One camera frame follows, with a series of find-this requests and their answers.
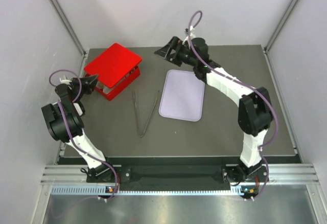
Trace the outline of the aluminium frame rail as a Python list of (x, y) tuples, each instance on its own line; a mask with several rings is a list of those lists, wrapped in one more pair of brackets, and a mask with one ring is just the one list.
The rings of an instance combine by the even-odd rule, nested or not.
[(77, 48), (78, 52), (82, 55), (86, 55), (86, 50), (83, 48), (80, 40), (78, 39), (71, 23), (69, 22), (64, 10), (62, 9), (58, 0), (49, 0), (51, 3), (54, 11), (56, 12), (57, 16), (59, 17), (62, 25), (66, 29), (68, 35), (70, 36), (71, 40), (73, 41), (75, 47)]

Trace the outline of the white paper cup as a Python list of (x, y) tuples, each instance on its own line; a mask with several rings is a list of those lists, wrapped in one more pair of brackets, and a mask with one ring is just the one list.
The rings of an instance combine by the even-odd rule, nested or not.
[(98, 81), (97, 88), (99, 88), (100, 90), (103, 90), (104, 87), (105, 87), (105, 85)]

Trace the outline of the red box lid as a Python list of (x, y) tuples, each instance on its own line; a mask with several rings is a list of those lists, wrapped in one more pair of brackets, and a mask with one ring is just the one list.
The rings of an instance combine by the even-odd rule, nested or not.
[(98, 75), (98, 80), (102, 84), (113, 88), (141, 61), (139, 55), (119, 43), (114, 43), (91, 61), (84, 71), (89, 75)]

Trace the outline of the red chocolate box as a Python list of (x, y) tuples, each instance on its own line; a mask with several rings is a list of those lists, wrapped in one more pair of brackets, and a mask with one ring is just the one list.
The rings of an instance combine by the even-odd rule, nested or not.
[(98, 81), (103, 83), (105, 87), (95, 90), (104, 98), (111, 101), (120, 94), (127, 86), (129, 86), (141, 73), (138, 64), (129, 68), (120, 65), (105, 64), (104, 66), (87, 65), (84, 68), (86, 75), (98, 74)]

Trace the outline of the lavender plastic tray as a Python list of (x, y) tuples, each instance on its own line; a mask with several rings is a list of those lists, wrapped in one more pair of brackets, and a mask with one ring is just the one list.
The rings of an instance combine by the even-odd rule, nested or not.
[(169, 70), (166, 75), (159, 114), (164, 118), (197, 122), (202, 117), (205, 83), (193, 72)]

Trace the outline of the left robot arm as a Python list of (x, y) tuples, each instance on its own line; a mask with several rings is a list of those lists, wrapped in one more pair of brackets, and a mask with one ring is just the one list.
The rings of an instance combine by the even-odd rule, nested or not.
[(98, 75), (72, 79), (63, 76), (59, 80), (59, 84), (52, 84), (58, 95), (58, 102), (41, 108), (49, 134), (55, 141), (65, 143), (83, 157), (87, 169), (81, 169), (81, 172), (86, 174), (88, 182), (114, 182), (116, 169), (88, 138), (82, 121), (85, 108), (81, 98), (95, 90)]

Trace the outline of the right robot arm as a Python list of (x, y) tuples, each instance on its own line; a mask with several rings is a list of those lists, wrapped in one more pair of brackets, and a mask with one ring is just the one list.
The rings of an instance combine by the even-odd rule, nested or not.
[(268, 91), (264, 87), (256, 89), (242, 85), (238, 78), (211, 60), (208, 45), (203, 38), (186, 41), (174, 36), (154, 53), (174, 65), (192, 66), (197, 79), (217, 89), (236, 104), (238, 125), (243, 131), (243, 148), (238, 165), (227, 170), (225, 180), (229, 183), (252, 180), (262, 166), (260, 153), (273, 120), (268, 107)]

